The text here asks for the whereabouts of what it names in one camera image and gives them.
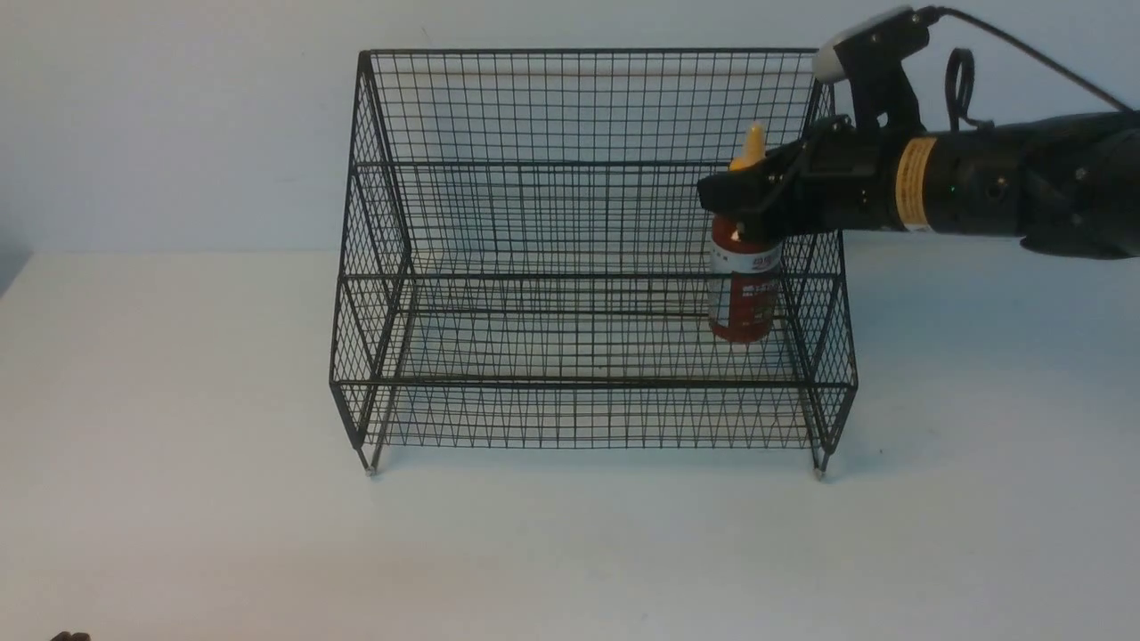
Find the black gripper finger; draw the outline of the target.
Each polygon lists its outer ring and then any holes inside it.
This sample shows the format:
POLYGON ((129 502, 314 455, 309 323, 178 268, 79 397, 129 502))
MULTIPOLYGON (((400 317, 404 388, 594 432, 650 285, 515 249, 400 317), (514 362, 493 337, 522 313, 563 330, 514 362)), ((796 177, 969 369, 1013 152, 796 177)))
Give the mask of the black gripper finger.
POLYGON ((803 214, 803 143, 788 143, 744 169, 706 175, 697 200, 708 214, 724 216, 740 240, 769 243, 806 234, 803 214))

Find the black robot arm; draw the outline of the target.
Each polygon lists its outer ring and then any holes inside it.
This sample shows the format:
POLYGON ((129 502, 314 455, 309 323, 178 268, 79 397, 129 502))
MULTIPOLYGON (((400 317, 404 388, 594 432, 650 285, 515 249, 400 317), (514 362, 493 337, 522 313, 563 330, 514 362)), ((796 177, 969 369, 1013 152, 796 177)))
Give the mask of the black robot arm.
POLYGON ((697 182, 705 211, 746 240, 826 232, 1011 237, 1041 255, 1139 253, 1135 112, 969 131, 861 133, 844 117, 742 169, 697 182))

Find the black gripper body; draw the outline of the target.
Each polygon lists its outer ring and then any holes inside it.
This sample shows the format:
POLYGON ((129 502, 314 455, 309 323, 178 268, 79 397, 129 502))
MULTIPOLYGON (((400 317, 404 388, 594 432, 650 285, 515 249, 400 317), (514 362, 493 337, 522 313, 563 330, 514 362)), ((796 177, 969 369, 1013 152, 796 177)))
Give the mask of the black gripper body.
POLYGON ((894 200, 899 152, 899 135, 860 133, 844 115, 819 120, 803 137, 787 232, 901 232, 894 200))

